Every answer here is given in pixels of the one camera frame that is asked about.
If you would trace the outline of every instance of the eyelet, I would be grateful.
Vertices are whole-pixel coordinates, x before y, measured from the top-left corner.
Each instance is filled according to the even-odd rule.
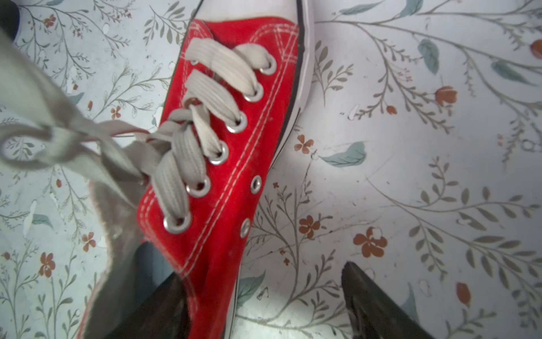
[[[208,158],[209,162],[213,165],[222,165],[223,163],[228,160],[228,157],[230,156],[230,149],[228,148],[228,145],[222,141],[218,141],[220,143],[220,146],[222,147],[222,151],[220,152],[220,156],[216,158]]]
[[[211,179],[208,176],[205,176],[203,180],[203,188],[194,189],[190,188],[189,185],[186,185],[186,192],[193,196],[194,198],[203,198],[211,190]]]
[[[241,224],[241,233],[240,233],[241,238],[244,238],[245,236],[247,236],[249,230],[250,230],[250,219],[246,218]]]
[[[255,103],[257,101],[260,101],[263,98],[263,86],[262,86],[262,84],[258,82],[258,86],[256,88],[256,93],[254,95],[243,94],[243,97],[249,103]]]
[[[184,218],[174,220],[171,217],[164,217],[164,228],[171,234],[181,234],[186,232],[192,224],[192,213],[188,212]]]
[[[276,72],[276,60],[272,55],[269,55],[269,67],[260,68],[260,73],[265,75],[273,75]]]
[[[242,111],[240,111],[239,113],[241,114],[241,121],[237,122],[237,125],[235,125],[235,126],[226,125],[226,128],[231,133],[241,133],[248,126],[247,115],[244,114],[244,112],[242,112]]]
[[[260,191],[262,188],[262,177],[257,175],[254,178],[252,178],[252,182],[250,183],[250,191],[252,194],[256,194]]]

